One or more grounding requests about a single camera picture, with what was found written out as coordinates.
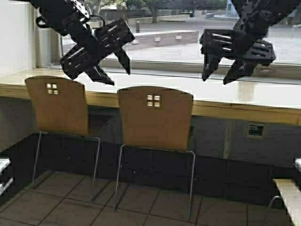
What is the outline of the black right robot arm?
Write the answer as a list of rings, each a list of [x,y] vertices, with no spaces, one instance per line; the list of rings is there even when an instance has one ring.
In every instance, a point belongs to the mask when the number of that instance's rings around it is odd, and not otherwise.
[[[270,27],[281,22],[300,5],[299,0],[234,0],[239,20],[232,29],[205,29],[199,39],[204,55],[202,80],[219,67],[222,58],[233,60],[223,84],[251,76],[257,65],[269,66],[276,54],[264,38]]]

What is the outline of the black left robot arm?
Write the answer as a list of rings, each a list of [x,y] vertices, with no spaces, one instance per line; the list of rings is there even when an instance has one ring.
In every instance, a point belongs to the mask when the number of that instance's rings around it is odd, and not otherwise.
[[[123,46],[135,40],[135,36],[123,18],[92,29],[85,5],[78,0],[31,0],[40,16],[36,23],[40,28],[51,28],[62,36],[70,35],[76,43],[60,59],[64,74],[76,79],[86,73],[93,82],[114,85],[114,81],[99,66],[107,56],[114,54],[127,74],[131,63]]]

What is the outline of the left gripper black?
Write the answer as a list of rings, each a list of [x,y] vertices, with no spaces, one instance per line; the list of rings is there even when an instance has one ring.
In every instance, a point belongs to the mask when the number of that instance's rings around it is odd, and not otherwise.
[[[92,15],[79,0],[37,0],[35,8],[40,16],[36,23],[51,28],[62,36],[70,35],[76,43],[65,54],[60,64],[72,80],[86,73],[93,82],[114,86],[114,81],[99,66],[107,56],[114,54],[127,74],[131,74],[130,59],[123,46],[135,40],[126,21],[121,18],[96,29],[88,24]]]

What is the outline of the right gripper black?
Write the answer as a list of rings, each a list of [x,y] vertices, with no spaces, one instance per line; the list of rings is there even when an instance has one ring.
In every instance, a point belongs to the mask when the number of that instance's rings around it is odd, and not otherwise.
[[[223,57],[235,60],[224,85],[251,76],[257,64],[270,65],[276,59],[272,44],[263,39],[275,19],[271,10],[259,4],[235,6],[239,20],[232,29],[205,29],[199,40],[204,55],[203,81],[218,69]]]

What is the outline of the robot base left corner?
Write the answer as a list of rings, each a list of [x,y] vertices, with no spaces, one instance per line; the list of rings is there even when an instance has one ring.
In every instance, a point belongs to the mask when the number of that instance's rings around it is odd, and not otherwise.
[[[14,181],[13,168],[9,158],[0,159],[0,194],[3,195]]]

